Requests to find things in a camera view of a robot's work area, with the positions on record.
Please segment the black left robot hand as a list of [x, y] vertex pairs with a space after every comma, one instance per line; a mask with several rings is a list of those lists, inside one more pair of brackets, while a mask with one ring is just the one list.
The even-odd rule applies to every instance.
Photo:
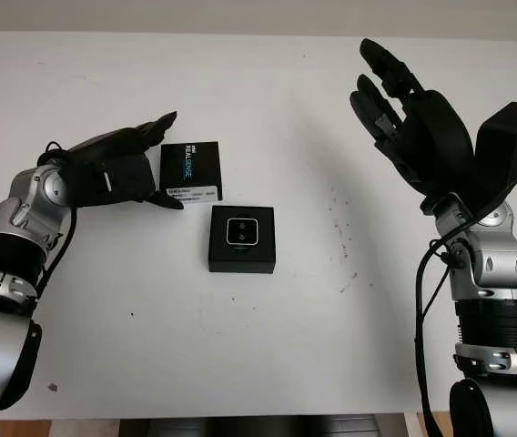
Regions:
[[156, 188], [146, 151], [160, 145], [177, 118], [170, 112], [137, 127], [122, 127], [92, 137], [70, 149], [47, 148], [39, 166], [54, 164], [74, 208], [105, 206], [126, 201], [149, 202], [181, 210], [184, 205]]

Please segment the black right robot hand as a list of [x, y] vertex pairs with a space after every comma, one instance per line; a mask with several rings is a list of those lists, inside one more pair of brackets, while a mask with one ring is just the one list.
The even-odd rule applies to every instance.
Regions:
[[443, 94], [424, 88], [394, 54], [365, 38], [360, 54], [381, 81], [360, 75], [350, 105], [374, 146], [424, 196], [460, 195], [473, 148], [459, 115]]

